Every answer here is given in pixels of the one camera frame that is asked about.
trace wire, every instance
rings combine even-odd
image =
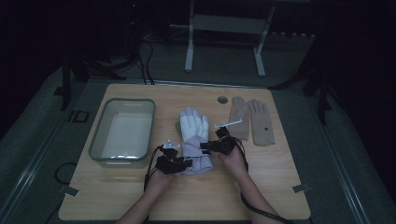
[[[239,140],[238,138],[235,138],[235,137],[230,136],[229,134],[227,134],[227,136],[228,136],[228,137],[231,137],[231,139],[233,139],[233,141],[236,143],[236,146],[238,147],[239,151],[240,151],[241,154],[242,154],[242,157],[243,157],[243,159],[244,159],[244,161],[245,161],[245,166],[246,166],[247,171],[248,171],[248,161],[247,161],[246,154],[245,154],[245,147],[244,147],[244,145],[242,144],[242,141]],[[248,201],[246,200],[246,198],[245,198],[245,196],[242,194],[242,192],[241,192],[241,200],[242,200],[242,203],[243,203],[248,209],[250,209],[251,211],[253,211],[253,212],[255,212],[255,213],[258,213],[258,214],[260,214],[260,215],[262,215],[262,216],[265,216],[265,217],[269,217],[269,218],[271,218],[271,219],[275,219],[275,220],[280,221],[280,222],[285,223],[285,224],[292,224],[292,223],[293,223],[292,221],[287,220],[287,219],[285,219],[285,218],[283,218],[283,217],[280,217],[280,216],[277,216],[277,215],[274,215],[274,214],[271,214],[271,213],[262,211],[261,209],[258,209],[258,208],[256,208],[256,207],[252,206],[250,203],[248,203]]]
[[[153,171],[151,172],[151,174],[149,175],[149,177],[151,177],[152,175],[154,175],[155,172],[158,171],[158,168],[153,169]]]
[[[145,85],[147,85],[148,83],[147,83],[147,81],[146,81],[146,77],[145,77],[145,70],[144,70],[144,65],[143,65],[143,61],[142,61],[142,58],[140,57],[140,55],[137,55],[137,59],[139,60],[139,62],[140,62],[140,65],[142,66],[142,78],[143,78],[143,81],[145,82]]]
[[[149,160],[149,164],[148,164],[148,172],[146,173],[146,177],[145,177],[146,178],[145,186],[143,187],[144,190],[146,190],[147,183],[149,182],[149,179],[151,178],[151,176],[158,170],[158,169],[155,169],[154,171],[151,172],[151,166],[152,166],[152,162],[154,161],[155,154],[162,147],[163,147],[163,145],[161,145],[160,147],[156,147],[151,154],[151,159]]]
[[[251,211],[253,211],[253,212],[255,212],[255,213],[258,213],[258,214],[260,214],[260,215],[262,215],[262,216],[269,217],[269,218],[271,218],[271,219],[280,221],[280,222],[285,223],[285,224],[292,224],[292,223],[293,223],[292,221],[287,220],[287,219],[285,219],[285,218],[283,218],[283,217],[280,217],[280,216],[274,215],[274,214],[272,214],[272,213],[265,212],[265,211],[262,211],[262,210],[260,210],[260,209],[258,209],[258,208],[253,207],[250,203],[248,203],[248,201],[246,200],[246,198],[244,197],[244,195],[242,194],[242,192],[241,192],[241,199],[242,199],[242,203],[243,203],[248,209],[250,209]]]
[[[148,74],[148,79],[149,79],[151,85],[155,85],[154,80],[151,78],[151,75],[149,73],[149,61],[151,59],[152,53],[154,52],[154,47],[152,47],[152,45],[148,41],[142,40],[142,42],[147,44],[147,45],[149,45],[150,48],[151,48],[151,52],[150,52],[150,54],[148,56],[148,61],[146,62],[146,72]]]

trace glove finger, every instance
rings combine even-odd
[[[263,114],[264,113],[264,107],[263,107],[262,102],[261,101],[256,101],[256,102],[257,102],[257,104],[256,104],[257,112],[260,113],[260,114]]]
[[[205,140],[208,139],[208,136],[209,136],[209,119],[207,118],[207,115],[204,115],[202,117],[202,134],[200,136],[203,137]]]
[[[260,102],[260,112],[261,112],[262,114],[264,114],[264,113],[266,113],[265,110],[266,110],[266,109],[265,109],[265,104],[263,104],[262,102]]]
[[[180,130],[181,130],[181,136],[184,141],[196,135],[195,127],[190,126],[190,122],[187,116],[187,111],[185,110],[180,111]]]
[[[238,113],[238,106],[239,106],[239,104],[238,104],[238,102],[239,102],[239,96],[235,96],[235,97],[233,97],[233,99],[232,99],[232,104],[231,104],[231,110],[230,110],[230,116],[229,116],[229,121],[234,121],[234,120],[236,120],[236,117],[237,117],[237,113]]]
[[[189,127],[196,128],[195,117],[193,115],[191,107],[186,108],[186,114],[187,114],[187,120],[189,121]]]
[[[258,108],[257,100],[256,100],[256,99],[253,99],[253,100],[249,101],[248,106],[249,106],[250,110],[251,110],[253,113],[257,113],[257,112],[258,112],[258,109],[259,109],[259,108]]]
[[[249,101],[247,102],[248,108],[250,109],[250,113],[253,113],[253,112],[254,112],[253,101],[254,101],[254,99],[253,99],[253,100],[249,100]]]
[[[240,96],[233,97],[233,104],[240,105],[243,104],[244,102],[245,102],[244,98]]]
[[[194,109],[192,111],[194,118],[195,118],[195,125],[197,129],[197,134],[200,135],[200,133],[203,131],[202,130],[202,120],[201,120],[201,115],[198,109]]]
[[[244,98],[238,96],[237,103],[238,103],[239,105],[244,105],[244,104],[246,103],[246,101],[245,101]]]
[[[236,119],[237,120],[242,119],[245,116],[245,114],[247,113],[247,111],[248,111],[248,104],[245,103],[244,105],[242,105],[240,107],[240,109],[236,113]]]

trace metal stand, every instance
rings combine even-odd
[[[194,14],[194,0],[190,0],[190,3],[189,45],[187,47],[186,64],[184,67],[186,72],[192,70],[194,54],[193,33],[194,29],[196,29],[260,35],[260,42],[257,47],[253,48],[253,53],[258,75],[259,77],[265,77],[264,65],[262,63],[262,47],[268,35],[275,7],[271,7],[266,20],[257,20]]]

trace wooden board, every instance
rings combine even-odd
[[[219,96],[229,102],[220,104]],[[80,190],[76,197],[66,196],[59,212],[63,220],[116,220],[141,196],[147,167],[105,168],[89,156],[89,146],[106,101],[112,98],[149,98],[156,104],[151,151],[168,139],[181,143],[176,129],[179,112],[187,106],[199,108],[209,117],[209,140],[216,140],[214,124],[228,121],[231,100],[241,96],[268,105],[276,143],[267,147],[253,144],[252,136],[244,141],[249,173],[260,191],[285,218],[307,219],[310,210],[300,185],[300,178],[290,154],[288,141],[268,90],[196,86],[161,86],[111,84],[106,90],[99,112],[73,175],[70,187]],[[247,220],[239,188],[217,158],[215,169],[202,175],[181,175],[161,197],[150,220]]]

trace beige glove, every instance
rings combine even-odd
[[[253,143],[257,146],[267,146],[275,142],[271,116],[267,105],[256,99],[248,103],[251,115]]]
[[[233,104],[230,110],[229,122],[238,121],[242,119],[241,123],[228,126],[228,131],[232,137],[241,140],[248,140],[248,133],[250,130],[250,115],[248,112],[248,103],[239,96],[233,97]]]

